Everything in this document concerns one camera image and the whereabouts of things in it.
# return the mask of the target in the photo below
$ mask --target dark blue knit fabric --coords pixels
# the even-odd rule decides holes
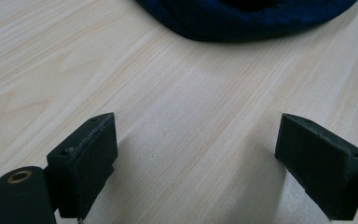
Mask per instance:
[[[222,0],[136,1],[179,35],[219,41],[296,33],[334,19],[357,0],[276,0],[249,10]]]

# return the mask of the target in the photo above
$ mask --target black bracket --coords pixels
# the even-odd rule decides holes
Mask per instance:
[[[114,171],[117,137],[113,113],[87,120],[48,154],[48,167],[27,166],[0,177],[0,223],[54,224],[86,218]]]
[[[330,219],[354,219],[358,147],[311,120],[283,114],[275,157]]]

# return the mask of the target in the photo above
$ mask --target wood grain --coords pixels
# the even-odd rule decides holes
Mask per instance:
[[[330,223],[273,153],[283,112],[358,146],[358,3],[299,35],[200,43],[134,1],[0,0],[0,176],[106,112],[119,156],[86,223]]]

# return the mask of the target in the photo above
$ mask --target light wood grain surface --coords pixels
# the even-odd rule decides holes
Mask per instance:
[[[358,146],[358,3],[299,35],[200,43],[130,0],[0,0],[0,176],[106,112],[119,155],[86,223],[329,223],[273,153],[282,113]]]

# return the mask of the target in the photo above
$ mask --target navy knitted hat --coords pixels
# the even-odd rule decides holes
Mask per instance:
[[[357,0],[136,0],[177,34],[199,41],[285,35],[334,19]]]

